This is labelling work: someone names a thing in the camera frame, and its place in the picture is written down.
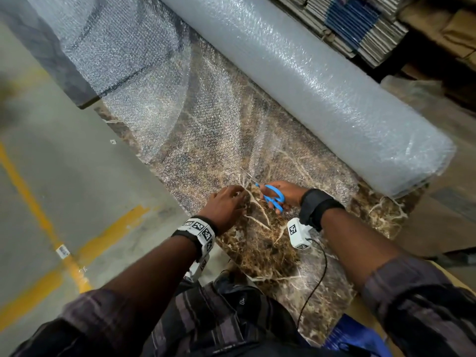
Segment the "black cable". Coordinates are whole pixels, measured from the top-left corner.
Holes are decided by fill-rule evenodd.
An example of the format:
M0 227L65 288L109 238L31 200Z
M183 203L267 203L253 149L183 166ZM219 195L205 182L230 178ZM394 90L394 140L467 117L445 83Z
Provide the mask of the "black cable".
M324 279L325 275L326 275L326 271L327 271L327 254L326 252L324 251L324 248L321 246L321 244L313 239L307 239L307 240L312 240L314 243L316 243L319 248L322 250L322 253L324 253L324 261L325 261L325 265L324 265L324 272L322 273L322 277L321 279L319 280L319 282L316 284L316 286L314 287L314 289L312 290L311 294L309 294L309 297L307 297L307 300L304 302L304 306L302 306L301 308L301 312L299 313L299 318L297 319L297 329L299 330L299 323L301 322L301 317L302 317L302 312L304 311L304 308L306 308L306 305L307 303L309 302L309 300L311 299L312 295L314 294L314 292L316 291L316 289L319 287L319 285L321 284L322 280Z

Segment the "person's right arm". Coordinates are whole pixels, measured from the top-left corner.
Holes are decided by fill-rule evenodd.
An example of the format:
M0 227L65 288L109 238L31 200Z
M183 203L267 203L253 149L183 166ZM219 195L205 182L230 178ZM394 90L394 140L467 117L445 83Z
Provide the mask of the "person's right arm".
M285 209L300 207L309 190L286 181L269 183L285 196ZM261 188L267 196L272 191ZM476 356L476 298L454 287L432 264L340 208L311 215L394 343L407 356Z

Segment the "blue scissors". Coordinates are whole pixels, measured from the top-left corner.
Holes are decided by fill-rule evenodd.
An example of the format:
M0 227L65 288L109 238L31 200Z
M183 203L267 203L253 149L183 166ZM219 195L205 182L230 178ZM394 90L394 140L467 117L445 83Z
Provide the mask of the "blue scissors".
M241 170L243 170L245 173L247 173L252 181L254 180L254 178L251 176L251 174L248 173L245 169L241 168ZM256 182L256 180L254 180L254 182L255 182L255 185L259 188L259 183ZM276 188L275 186L265 184L265 187L268 188L268 189L271 189L273 192L275 192L277 194L277 197L268 197L268 196L264 195L265 201L267 203L269 203L269 202L273 203L274 207L282 213L283 212L283 207L281 205L279 205L278 202L284 203L283 193L278 188Z

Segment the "bubble wrap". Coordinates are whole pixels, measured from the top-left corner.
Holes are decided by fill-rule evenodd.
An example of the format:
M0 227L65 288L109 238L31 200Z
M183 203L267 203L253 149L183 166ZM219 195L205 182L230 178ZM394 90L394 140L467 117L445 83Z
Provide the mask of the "bubble wrap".
M162 0L375 190L398 198L452 141L269 0Z
M130 144L190 214L229 184L287 179L348 204L355 174L158 0L29 0Z

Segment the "brown marble surface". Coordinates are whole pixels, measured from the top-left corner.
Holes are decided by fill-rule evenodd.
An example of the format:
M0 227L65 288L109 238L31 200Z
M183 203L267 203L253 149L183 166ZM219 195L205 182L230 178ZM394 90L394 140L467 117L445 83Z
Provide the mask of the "brown marble surface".
M395 237L423 188L397 201L373 192L209 44L191 37L189 47L184 48L187 57L179 63L180 70L189 65L182 75L187 77L186 93L176 97L179 89L174 89L173 99L180 100L179 105L175 102L171 107L171 97L164 102L166 93L162 91L158 100L152 100L150 92L154 89L141 81L104 98L105 104L96 111L190 214L205 204L211 192L225 185L247 186L251 200L246 216L217 243L265 294L282 303L297 320L322 276L324 255L316 246L306 251L291 246L286 223L296 211L284 218L272 213L258 200L257 188L241 168L261 182L286 179L320 188L388 238ZM161 80L162 72L150 70L147 77ZM140 97L146 92L151 105L144 108ZM122 113L124 109L135 110L134 103L147 115ZM156 138L154 115L172 126L160 140ZM325 240L320 240L327 254L327 272L304 309L299 328L314 344L324 342L355 295L339 261Z

